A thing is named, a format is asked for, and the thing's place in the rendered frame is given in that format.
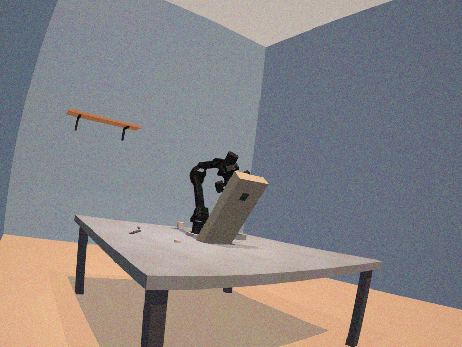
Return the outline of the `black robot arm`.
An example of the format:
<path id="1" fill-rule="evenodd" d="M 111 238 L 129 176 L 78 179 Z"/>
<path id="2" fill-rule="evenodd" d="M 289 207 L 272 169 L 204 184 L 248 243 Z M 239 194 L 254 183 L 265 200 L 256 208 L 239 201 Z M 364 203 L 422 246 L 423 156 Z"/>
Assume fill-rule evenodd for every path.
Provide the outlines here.
<path id="1" fill-rule="evenodd" d="M 204 181 L 206 170 L 210 168 L 217 168 L 219 169 L 217 173 L 218 176 L 222 176 L 225 171 L 225 176 L 228 178 L 228 176 L 231 176 L 234 171 L 239 170 L 239 167 L 236 164 L 238 157 L 238 155 L 229 151 L 225 159 L 215 158 L 213 161 L 199 162 L 198 165 L 192 169 L 190 173 L 190 180 L 194 185 L 196 208 L 190 218 L 190 221 L 193 222 L 193 228 L 192 231 L 190 231 L 191 233 L 199 234 L 209 217 L 208 208 L 204 206 L 203 190 L 201 185 Z M 204 171 L 198 171 L 200 168 L 204 169 Z"/>

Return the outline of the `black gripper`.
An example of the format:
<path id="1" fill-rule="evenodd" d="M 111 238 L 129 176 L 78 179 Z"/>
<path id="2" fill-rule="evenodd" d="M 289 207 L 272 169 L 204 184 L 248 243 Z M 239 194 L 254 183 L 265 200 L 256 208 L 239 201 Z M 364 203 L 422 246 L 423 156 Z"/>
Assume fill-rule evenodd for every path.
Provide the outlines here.
<path id="1" fill-rule="evenodd" d="M 245 172 L 243 172 L 243 173 L 245 173 L 245 174 L 250 174 L 250 172 L 249 172 L 248 170 L 245 171 Z M 224 190 L 223 187 L 227 185 L 228 181 L 229 181 L 230 178 L 231 178 L 231 176 L 228 176 L 228 178 L 226 178 L 226 176 L 225 176 L 225 171 L 223 172 L 222 176 L 223 176 L 223 178 L 224 178 L 224 182 L 225 182 L 225 183 L 223 183 L 223 180 L 220 180 L 220 181 L 218 181 L 218 182 L 215 182 L 215 188 L 216 188 L 217 193 L 223 192 L 223 190 Z"/>

